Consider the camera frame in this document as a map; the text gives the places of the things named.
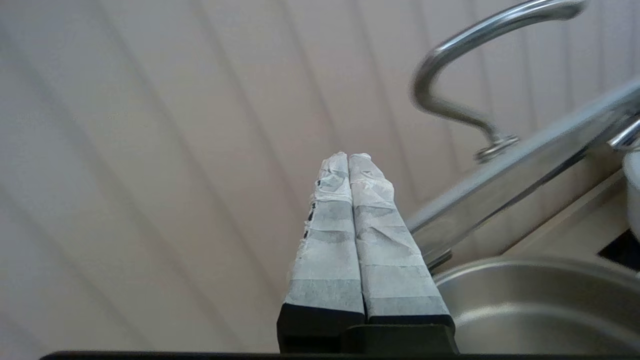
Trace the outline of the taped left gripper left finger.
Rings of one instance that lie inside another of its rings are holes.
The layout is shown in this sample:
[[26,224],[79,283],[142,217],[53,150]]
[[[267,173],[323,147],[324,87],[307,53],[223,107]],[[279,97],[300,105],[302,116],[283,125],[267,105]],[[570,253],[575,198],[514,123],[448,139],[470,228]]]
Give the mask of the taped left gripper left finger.
[[281,353],[339,353],[343,333],[364,325],[348,157],[324,159],[310,196],[278,316]]

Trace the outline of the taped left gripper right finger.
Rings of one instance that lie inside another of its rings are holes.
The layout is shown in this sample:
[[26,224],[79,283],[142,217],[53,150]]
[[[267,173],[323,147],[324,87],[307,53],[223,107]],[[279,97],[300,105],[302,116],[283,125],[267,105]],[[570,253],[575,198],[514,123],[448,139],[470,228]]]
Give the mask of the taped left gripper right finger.
[[366,321],[455,330],[441,292],[394,201],[394,186],[367,153],[349,157],[355,244]]

